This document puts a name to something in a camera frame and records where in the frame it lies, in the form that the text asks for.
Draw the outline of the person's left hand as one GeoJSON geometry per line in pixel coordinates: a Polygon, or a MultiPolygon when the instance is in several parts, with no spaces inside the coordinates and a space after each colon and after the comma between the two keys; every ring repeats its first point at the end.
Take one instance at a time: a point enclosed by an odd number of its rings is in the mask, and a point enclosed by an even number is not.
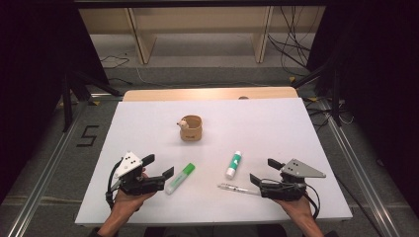
{"type": "Polygon", "coordinates": [[[130,196],[123,191],[118,191],[112,212],[117,213],[118,215],[131,216],[143,206],[146,200],[153,196],[154,193],[130,196]]]}

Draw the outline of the white board table cover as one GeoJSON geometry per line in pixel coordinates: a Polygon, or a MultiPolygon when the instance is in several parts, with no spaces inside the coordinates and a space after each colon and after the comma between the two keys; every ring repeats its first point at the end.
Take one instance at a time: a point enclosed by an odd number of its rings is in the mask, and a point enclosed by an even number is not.
{"type": "Polygon", "coordinates": [[[277,180],[279,171],[268,166],[273,158],[297,159],[323,172],[309,180],[308,193],[320,201],[319,219],[344,220],[352,216],[301,99],[121,102],[79,209],[76,221],[93,226],[110,213],[105,191],[114,165],[128,152],[143,158],[155,155],[148,176],[173,167],[181,172],[189,163],[195,170],[172,194],[157,193],[147,200],[130,223],[145,226],[214,225],[283,221],[287,215],[273,201],[260,196],[225,191],[226,183],[256,191],[250,174],[277,180]],[[177,122],[199,116],[203,135],[183,141],[177,122]],[[225,177],[233,154],[242,153],[232,180],[225,177]]]}

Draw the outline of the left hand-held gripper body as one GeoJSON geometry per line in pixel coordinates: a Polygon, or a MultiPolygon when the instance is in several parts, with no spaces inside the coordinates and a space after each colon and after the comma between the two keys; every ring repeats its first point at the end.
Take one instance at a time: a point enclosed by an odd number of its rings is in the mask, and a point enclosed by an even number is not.
{"type": "Polygon", "coordinates": [[[113,190],[120,189],[130,196],[140,196],[164,190],[164,177],[145,178],[143,176],[142,159],[138,158],[133,152],[128,151],[116,166],[113,178],[117,182],[113,185],[113,190]]]}

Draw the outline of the person's dark clothing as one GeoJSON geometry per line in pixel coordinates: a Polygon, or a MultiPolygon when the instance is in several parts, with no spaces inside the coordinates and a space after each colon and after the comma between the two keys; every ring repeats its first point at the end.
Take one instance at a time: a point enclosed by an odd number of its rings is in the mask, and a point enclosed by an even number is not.
{"type": "Polygon", "coordinates": [[[281,224],[147,227],[143,237],[288,237],[281,224]]]}

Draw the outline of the dark curtain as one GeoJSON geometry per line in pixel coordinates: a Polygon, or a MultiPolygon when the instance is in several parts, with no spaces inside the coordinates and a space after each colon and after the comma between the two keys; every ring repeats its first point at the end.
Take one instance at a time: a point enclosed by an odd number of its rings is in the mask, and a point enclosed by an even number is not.
{"type": "Polygon", "coordinates": [[[339,39],[340,95],[419,215],[419,0],[330,0],[308,68],[339,39]]]}
{"type": "Polygon", "coordinates": [[[74,0],[0,0],[0,202],[74,71],[108,81],[74,0]]]}

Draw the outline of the light wooden shelf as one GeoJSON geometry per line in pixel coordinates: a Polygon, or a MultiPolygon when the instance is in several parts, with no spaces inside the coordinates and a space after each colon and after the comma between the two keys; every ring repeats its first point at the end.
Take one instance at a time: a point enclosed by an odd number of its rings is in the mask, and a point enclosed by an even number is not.
{"type": "Polygon", "coordinates": [[[269,34],[295,26],[299,34],[316,33],[323,6],[180,7],[81,9],[91,35],[130,35],[137,57],[146,64],[162,34],[233,34],[251,36],[255,60],[264,61],[269,34]]]}

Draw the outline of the light wooden table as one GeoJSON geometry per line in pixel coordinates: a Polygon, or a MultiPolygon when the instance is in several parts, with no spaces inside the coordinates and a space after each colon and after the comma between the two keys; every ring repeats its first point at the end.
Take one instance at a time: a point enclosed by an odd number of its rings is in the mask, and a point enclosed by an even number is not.
{"type": "Polygon", "coordinates": [[[130,90],[124,102],[297,98],[292,87],[130,90]]]}

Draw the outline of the white and teal glue stick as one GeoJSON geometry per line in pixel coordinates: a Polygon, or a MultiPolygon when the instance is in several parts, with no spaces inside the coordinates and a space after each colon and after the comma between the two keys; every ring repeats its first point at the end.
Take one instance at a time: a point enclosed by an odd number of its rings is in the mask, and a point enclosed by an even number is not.
{"type": "Polygon", "coordinates": [[[226,172],[225,172],[225,177],[227,179],[232,180],[234,178],[236,170],[240,164],[241,158],[242,158],[242,153],[240,151],[236,151],[233,154],[230,160],[230,163],[228,165],[228,168],[226,169],[226,172]]]}

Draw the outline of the aluminium floor rail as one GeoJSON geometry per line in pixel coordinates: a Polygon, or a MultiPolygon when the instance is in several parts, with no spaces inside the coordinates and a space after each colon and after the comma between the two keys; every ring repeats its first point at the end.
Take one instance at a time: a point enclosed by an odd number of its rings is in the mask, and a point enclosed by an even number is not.
{"type": "Polygon", "coordinates": [[[11,223],[4,237],[24,237],[87,107],[87,102],[74,103],[70,106],[73,116],[69,128],[63,131],[61,127],[51,125],[42,135],[34,156],[26,163],[2,202],[2,206],[16,210],[16,214],[10,217],[11,223]]]}
{"type": "Polygon", "coordinates": [[[400,237],[400,233],[396,228],[395,222],[391,218],[390,212],[387,210],[384,202],[379,197],[377,190],[375,189],[367,171],[363,168],[361,162],[359,161],[358,156],[344,130],[338,125],[333,117],[330,117],[328,120],[329,127],[343,151],[345,159],[377,221],[381,236],[400,237]]]}

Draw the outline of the black tripod stand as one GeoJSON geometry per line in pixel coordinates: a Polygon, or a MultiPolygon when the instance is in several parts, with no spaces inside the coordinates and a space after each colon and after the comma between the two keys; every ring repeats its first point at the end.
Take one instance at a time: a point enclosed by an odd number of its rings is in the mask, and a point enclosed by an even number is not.
{"type": "Polygon", "coordinates": [[[92,97],[92,94],[87,89],[87,84],[93,85],[116,97],[121,95],[118,90],[112,88],[109,84],[94,79],[84,72],[70,71],[66,73],[61,80],[61,95],[64,109],[64,132],[70,128],[73,122],[71,93],[73,93],[79,101],[89,101],[92,97]]]}
{"type": "Polygon", "coordinates": [[[340,126],[339,119],[339,100],[340,100],[340,64],[335,61],[328,60],[322,66],[303,76],[301,79],[292,82],[292,87],[298,89],[303,85],[316,81],[314,92],[317,96],[332,97],[332,108],[330,115],[335,123],[340,126]]]}

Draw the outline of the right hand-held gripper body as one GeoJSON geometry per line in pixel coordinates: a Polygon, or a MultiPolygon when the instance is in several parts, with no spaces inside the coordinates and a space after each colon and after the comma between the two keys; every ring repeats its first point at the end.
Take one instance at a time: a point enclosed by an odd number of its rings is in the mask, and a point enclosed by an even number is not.
{"type": "Polygon", "coordinates": [[[282,179],[278,182],[262,179],[260,192],[263,198],[299,200],[306,192],[306,178],[326,177],[324,173],[297,159],[289,161],[279,172],[282,179]]]}

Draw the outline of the wooden cup with animal figure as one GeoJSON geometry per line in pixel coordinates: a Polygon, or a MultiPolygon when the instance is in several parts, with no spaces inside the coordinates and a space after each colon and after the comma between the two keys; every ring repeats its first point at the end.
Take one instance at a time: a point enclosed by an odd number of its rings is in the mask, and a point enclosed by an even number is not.
{"type": "Polygon", "coordinates": [[[199,116],[184,116],[177,124],[180,127],[180,137],[183,141],[199,141],[202,139],[203,121],[199,116]]]}

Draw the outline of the green and white highlighter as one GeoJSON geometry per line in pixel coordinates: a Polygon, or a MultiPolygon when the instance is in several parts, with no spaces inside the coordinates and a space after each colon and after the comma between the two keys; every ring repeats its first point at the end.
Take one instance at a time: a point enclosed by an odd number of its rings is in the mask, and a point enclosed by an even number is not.
{"type": "Polygon", "coordinates": [[[167,195],[172,195],[195,170],[195,165],[189,163],[176,177],[169,183],[165,189],[167,195]]]}

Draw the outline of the person's right hand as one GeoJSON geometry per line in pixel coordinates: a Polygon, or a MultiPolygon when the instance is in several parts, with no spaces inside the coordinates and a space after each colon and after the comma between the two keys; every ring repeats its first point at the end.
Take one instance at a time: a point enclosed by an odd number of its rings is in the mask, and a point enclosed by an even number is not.
{"type": "Polygon", "coordinates": [[[304,222],[312,218],[310,203],[306,197],[291,201],[275,199],[275,202],[294,222],[304,222]]]}

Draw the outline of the clear plastic pen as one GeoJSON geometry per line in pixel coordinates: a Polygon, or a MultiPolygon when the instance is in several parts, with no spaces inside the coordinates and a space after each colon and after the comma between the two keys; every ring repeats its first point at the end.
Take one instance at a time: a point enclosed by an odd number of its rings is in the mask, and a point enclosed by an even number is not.
{"type": "Polygon", "coordinates": [[[253,196],[261,195],[259,191],[248,190],[248,189],[240,188],[240,187],[233,186],[231,184],[226,184],[226,183],[218,184],[217,187],[225,191],[232,191],[232,192],[246,194],[246,195],[253,195],[253,196]]]}

